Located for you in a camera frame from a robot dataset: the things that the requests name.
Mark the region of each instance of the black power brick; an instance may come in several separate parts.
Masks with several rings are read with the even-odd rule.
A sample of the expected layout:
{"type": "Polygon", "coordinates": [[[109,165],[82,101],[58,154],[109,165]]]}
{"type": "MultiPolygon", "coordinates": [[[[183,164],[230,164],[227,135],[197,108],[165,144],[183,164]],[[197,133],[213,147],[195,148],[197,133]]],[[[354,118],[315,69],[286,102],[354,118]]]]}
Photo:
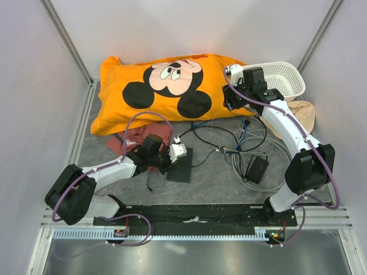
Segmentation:
{"type": "Polygon", "coordinates": [[[266,168],[268,168],[269,162],[259,156],[255,157],[253,164],[245,175],[245,178],[259,184],[263,175],[265,174],[266,168]]]}

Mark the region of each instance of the wall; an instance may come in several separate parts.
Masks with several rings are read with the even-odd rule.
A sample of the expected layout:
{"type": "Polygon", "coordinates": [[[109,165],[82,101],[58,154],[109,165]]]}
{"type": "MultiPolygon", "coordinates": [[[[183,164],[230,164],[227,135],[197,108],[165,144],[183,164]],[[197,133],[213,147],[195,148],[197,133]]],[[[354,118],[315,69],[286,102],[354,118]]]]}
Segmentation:
{"type": "Polygon", "coordinates": [[[303,72],[316,106],[315,135],[336,150],[334,175],[367,256],[367,18],[365,0],[342,5],[303,72]]]}
{"type": "Polygon", "coordinates": [[[52,0],[94,78],[110,55],[125,64],[194,53],[295,66],[332,0],[52,0]]]}
{"type": "Polygon", "coordinates": [[[39,1],[0,4],[0,266],[25,274],[87,84],[39,1]]]}

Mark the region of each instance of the tan fabric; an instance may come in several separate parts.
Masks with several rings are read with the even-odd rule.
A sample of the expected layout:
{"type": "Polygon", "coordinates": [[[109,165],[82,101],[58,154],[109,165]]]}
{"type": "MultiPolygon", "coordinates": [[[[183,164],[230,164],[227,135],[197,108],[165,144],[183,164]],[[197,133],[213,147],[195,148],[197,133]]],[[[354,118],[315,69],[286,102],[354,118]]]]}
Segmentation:
{"type": "MultiPolygon", "coordinates": [[[[298,121],[304,126],[304,128],[308,132],[311,132],[315,125],[315,106],[307,101],[292,101],[288,102],[288,107],[298,119],[298,121]]],[[[279,134],[275,131],[274,127],[270,125],[267,120],[265,120],[263,117],[261,117],[261,120],[274,133],[274,135],[281,139],[279,134]]]]}

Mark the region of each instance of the white laundry basket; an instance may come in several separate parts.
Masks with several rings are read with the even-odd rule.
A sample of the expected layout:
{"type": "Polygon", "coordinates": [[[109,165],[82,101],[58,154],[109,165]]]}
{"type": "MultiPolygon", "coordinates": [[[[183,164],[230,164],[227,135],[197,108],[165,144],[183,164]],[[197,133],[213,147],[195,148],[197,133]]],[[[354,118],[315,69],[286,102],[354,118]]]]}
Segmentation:
{"type": "Polygon", "coordinates": [[[287,62],[270,62],[243,66],[244,69],[261,67],[268,89],[277,89],[286,102],[292,101],[306,90],[302,76],[292,64],[287,62]]]}

